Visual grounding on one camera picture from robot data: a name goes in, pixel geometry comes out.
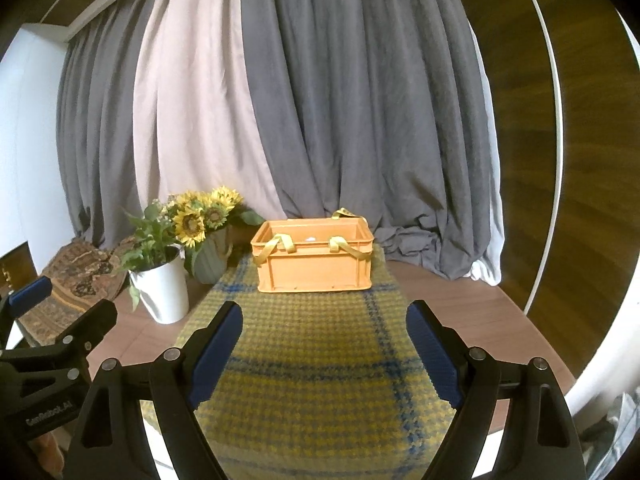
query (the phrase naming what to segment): orange plastic crate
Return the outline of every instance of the orange plastic crate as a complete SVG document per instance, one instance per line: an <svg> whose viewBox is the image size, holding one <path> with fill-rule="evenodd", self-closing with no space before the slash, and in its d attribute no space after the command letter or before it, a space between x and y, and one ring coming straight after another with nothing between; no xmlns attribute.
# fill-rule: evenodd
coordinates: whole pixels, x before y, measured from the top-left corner
<svg viewBox="0 0 640 480"><path fill-rule="evenodd" d="M287 252L284 242L288 242L289 250L293 248L292 252ZM251 245L261 292L331 292L371 287L373 234L364 218L267 221Z"/></svg>

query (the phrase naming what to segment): white wall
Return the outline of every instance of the white wall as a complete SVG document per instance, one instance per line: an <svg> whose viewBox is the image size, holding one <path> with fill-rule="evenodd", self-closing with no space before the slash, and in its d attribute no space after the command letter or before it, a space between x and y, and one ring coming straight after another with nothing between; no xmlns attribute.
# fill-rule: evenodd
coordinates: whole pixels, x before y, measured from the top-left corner
<svg viewBox="0 0 640 480"><path fill-rule="evenodd" d="M0 255L25 240L40 272L74 236L56 149L66 44L22 28L0 62Z"/></svg>
<svg viewBox="0 0 640 480"><path fill-rule="evenodd" d="M0 256L27 240L17 208L15 131L31 43L32 38L16 37L0 61Z"/></svg>

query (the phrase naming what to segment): green vase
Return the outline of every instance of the green vase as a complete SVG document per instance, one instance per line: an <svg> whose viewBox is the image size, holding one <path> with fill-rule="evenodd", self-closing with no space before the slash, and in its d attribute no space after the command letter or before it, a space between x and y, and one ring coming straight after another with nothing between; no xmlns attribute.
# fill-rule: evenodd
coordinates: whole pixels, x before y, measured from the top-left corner
<svg viewBox="0 0 640 480"><path fill-rule="evenodd" d="M226 270L226 261L231 254L229 232L225 227L207 234L193 263L193 275L200 283L214 285Z"/></svg>

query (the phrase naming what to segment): rug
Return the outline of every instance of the rug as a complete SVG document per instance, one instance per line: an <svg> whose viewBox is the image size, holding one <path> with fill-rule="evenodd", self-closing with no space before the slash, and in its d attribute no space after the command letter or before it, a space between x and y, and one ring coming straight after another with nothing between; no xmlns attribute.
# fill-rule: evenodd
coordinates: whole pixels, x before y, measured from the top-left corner
<svg viewBox="0 0 640 480"><path fill-rule="evenodd" d="M41 274L51 279L51 295L19 319L33 340L51 344L95 303L113 300L127 277L118 271L120 257L131 245L127 238L114 250L101 251L76 238L62 247Z"/></svg>
<svg viewBox="0 0 640 480"><path fill-rule="evenodd" d="M227 300L244 330L196 418L229 478L419 479L454 411L406 332L408 301L374 249L373 286L263 294L250 256L191 314L182 346ZM145 418L158 424L149 402Z"/></svg>

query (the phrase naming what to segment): blue gripper pad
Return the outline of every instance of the blue gripper pad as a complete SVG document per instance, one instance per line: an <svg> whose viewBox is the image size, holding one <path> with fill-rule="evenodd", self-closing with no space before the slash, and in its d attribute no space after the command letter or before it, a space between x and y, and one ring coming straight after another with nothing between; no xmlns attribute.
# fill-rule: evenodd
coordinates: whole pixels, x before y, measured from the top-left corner
<svg viewBox="0 0 640 480"><path fill-rule="evenodd" d="M406 331L438 396L448 400L452 408L459 409L464 397L459 387L458 369L415 303L406 310Z"/></svg>
<svg viewBox="0 0 640 480"><path fill-rule="evenodd" d="M9 296L7 299L9 314L14 319L18 319L38 303L48 298L52 290L51 280L47 276L39 277Z"/></svg>
<svg viewBox="0 0 640 480"><path fill-rule="evenodd" d="M211 398L241 333L242 310L235 305L226 315L193 368L188 400L194 410L201 402Z"/></svg>

